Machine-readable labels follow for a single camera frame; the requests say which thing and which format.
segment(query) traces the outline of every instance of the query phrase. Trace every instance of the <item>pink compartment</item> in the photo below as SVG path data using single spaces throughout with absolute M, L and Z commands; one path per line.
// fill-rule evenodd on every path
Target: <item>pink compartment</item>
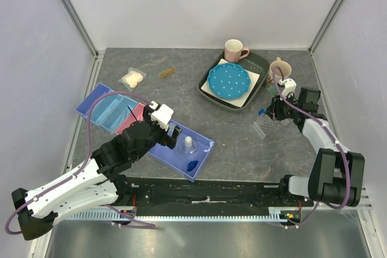
M 121 134 L 122 130 L 128 128 L 130 124 L 135 122 L 134 116 L 137 118 L 138 121 L 143 120 L 143 112 L 144 112 L 144 104 L 137 104 L 137 106 L 133 109 L 133 114 L 130 114 L 124 122 L 120 125 L 120 127 L 116 130 L 116 134 Z

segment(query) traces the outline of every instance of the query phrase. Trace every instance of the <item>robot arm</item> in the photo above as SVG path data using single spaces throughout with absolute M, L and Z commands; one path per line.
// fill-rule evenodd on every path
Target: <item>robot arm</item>
M 319 90 L 301 88 L 299 98 L 296 100 L 294 97 L 294 81 L 281 84 L 285 81 L 280 81 L 279 84 L 285 86 L 284 91 L 287 89 L 287 85 L 291 85 L 291 90 L 286 91 L 286 95 L 283 95 L 286 96 L 287 101 L 316 117 L 321 124 L 290 107 L 280 96 L 272 98 L 272 103 L 265 113 L 273 120 L 292 119 L 300 132 L 309 139 L 317 153 L 310 177 L 286 175 L 280 182 L 282 188 L 293 195 L 304 196 L 314 201 L 341 204 L 346 193 L 346 178 L 343 166 L 344 160 L 337 149 L 337 144 L 339 144 L 348 160 L 350 169 L 351 187 L 346 205 L 350 207 L 357 206 L 360 201 L 363 183 L 365 164 L 363 155 L 351 152 L 338 141 L 329 128 L 325 116 L 317 113 L 319 107 L 317 102 L 320 99 Z M 335 169 L 340 170 L 340 176 L 335 176 Z
M 35 239 L 52 229 L 67 217 L 99 205 L 125 205 L 132 199 L 131 186 L 126 176 L 119 175 L 130 169 L 132 163 L 142 158 L 156 144 L 173 149 L 181 129 L 175 126 L 168 135 L 173 110 L 166 105 L 152 102 L 144 108 L 143 121 L 136 121 L 122 134 L 103 144 L 93 152 L 85 168 L 60 176 L 34 190 L 17 189 L 12 193 L 15 208 L 33 200 L 18 214 L 19 225 L 25 240 Z M 45 189 L 65 184 L 37 198 Z

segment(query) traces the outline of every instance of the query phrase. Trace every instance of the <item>gray countertop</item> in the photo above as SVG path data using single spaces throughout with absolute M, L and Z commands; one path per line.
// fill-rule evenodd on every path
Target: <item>gray countertop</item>
M 271 63 L 281 57 L 292 66 L 291 77 L 301 86 L 318 88 L 313 63 L 308 51 L 254 51 Z M 125 90 L 117 81 L 138 68 L 147 76 L 133 92 L 165 103 L 175 113 L 173 119 L 198 133 L 215 140 L 215 148 L 199 179 L 228 179 L 242 181 L 275 181 L 285 174 L 308 176 L 316 154 L 308 140 L 290 123 L 261 139 L 252 125 L 257 112 L 270 104 L 271 95 L 261 88 L 248 108 L 239 114 L 229 113 L 206 101 L 197 91 L 197 84 L 208 67 L 216 61 L 221 50 L 113 48 L 107 49 L 97 82 L 113 90 Z M 176 73 L 164 79 L 158 73 L 174 67 Z M 86 155 L 86 130 L 83 122 L 74 154 L 74 165 Z M 92 126 L 92 150 L 112 135 Z M 128 176 L 178 178 L 148 156 L 136 162 Z

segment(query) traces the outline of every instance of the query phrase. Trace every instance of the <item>brown snack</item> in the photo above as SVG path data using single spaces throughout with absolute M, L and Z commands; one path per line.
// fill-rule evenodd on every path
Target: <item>brown snack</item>
M 165 78 L 166 76 L 172 75 L 175 72 L 175 68 L 167 69 L 158 74 L 160 78 Z

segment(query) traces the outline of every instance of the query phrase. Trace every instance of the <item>blue plate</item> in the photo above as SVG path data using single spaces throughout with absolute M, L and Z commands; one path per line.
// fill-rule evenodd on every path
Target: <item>blue plate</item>
M 207 81 L 214 94 L 228 100 L 242 97 L 251 83 L 248 72 L 234 63 L 220 63 L 210 70 Z

